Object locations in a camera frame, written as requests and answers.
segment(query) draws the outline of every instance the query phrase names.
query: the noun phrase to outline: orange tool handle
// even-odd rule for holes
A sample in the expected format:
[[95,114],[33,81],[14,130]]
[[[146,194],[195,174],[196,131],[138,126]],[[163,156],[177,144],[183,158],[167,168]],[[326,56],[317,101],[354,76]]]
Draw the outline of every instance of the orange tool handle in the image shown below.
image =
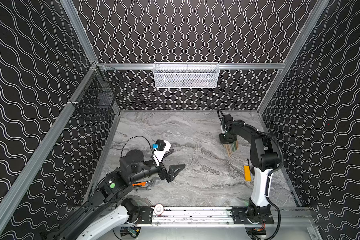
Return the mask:
[[145,187],[145,184],[146,184],[147,182],[139,182],[139,183],[133,183],[132,184],[132,186],[134,187],[134,186],[141,186],[141,187]]

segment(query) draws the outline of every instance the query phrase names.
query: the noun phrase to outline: orange rectangular block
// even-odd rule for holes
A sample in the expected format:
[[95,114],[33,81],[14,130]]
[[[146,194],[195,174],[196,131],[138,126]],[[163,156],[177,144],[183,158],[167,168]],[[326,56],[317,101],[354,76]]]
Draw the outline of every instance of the orange rectangular block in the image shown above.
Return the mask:
[[246,181],[251,181],[251,171],[250,166],[244,166],[244,176]]

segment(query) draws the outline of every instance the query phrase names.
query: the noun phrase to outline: bundle of sticks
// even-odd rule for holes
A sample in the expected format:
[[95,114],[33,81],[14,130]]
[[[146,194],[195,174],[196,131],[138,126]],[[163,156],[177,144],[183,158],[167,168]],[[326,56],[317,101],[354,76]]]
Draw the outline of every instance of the bundle of sticks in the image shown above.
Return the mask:
[[228,143],[228,144],[224,144],[224,145],[225,145],[225,148],[227,149],[228,157],[231,157],[232,153],[234,151],[236,151],[237,149],[239,149],[239,144],[237,141]]

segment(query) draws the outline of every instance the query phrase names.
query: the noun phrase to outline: marble surface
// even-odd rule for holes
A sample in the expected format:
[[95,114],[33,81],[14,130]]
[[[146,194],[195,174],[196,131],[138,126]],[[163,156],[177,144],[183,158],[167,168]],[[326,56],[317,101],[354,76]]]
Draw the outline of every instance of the marble surface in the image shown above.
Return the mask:
[[[234,119],[262,130],[255,112],[231,112]],[[145,136],[153,144],[167,140],[175,152],[164,159],[168,168],[186,164],[175,180],[158,182],[152,190],[134,190],[141,205],[166,206],[247,206],[253,189],[252,181],[244,178],[244,165],[250,154],[250,144],[238,137],[239,149],[228,157],[225,146],[219,143],[220,121],[216,112],[122,112],[117,132],[102,170],[101,178],[119,166],[120,151],[133,136]],[[123,155],[139,149],[149,160],[148,143],[135,138],[125,146]],[[270,199],[278,206],[296,206],[281,171],[274,174]]]

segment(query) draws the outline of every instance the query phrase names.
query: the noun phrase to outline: patterned wall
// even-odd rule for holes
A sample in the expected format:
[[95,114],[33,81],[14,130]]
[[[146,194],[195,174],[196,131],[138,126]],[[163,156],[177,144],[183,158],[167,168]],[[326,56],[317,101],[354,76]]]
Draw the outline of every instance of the patterned wall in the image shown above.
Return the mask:
[[75,112],[15,210],[0,239],[40,239],[64,223],[86,195],[105,145],[108,121],[87,122]]
[[103,63],[283,62],[315,0],[74,0]]
[[0,1],[0,202],[89,66],[58,0]]
[[[116,80],[107,68],[106,78]],[[127,71],[115,88],[124,110],[256,110],[277,70],[222,70],[217,87],[156,88],[152,71]]]
[[330,1],[263,118],[323,239],[360,239],[360,1]]

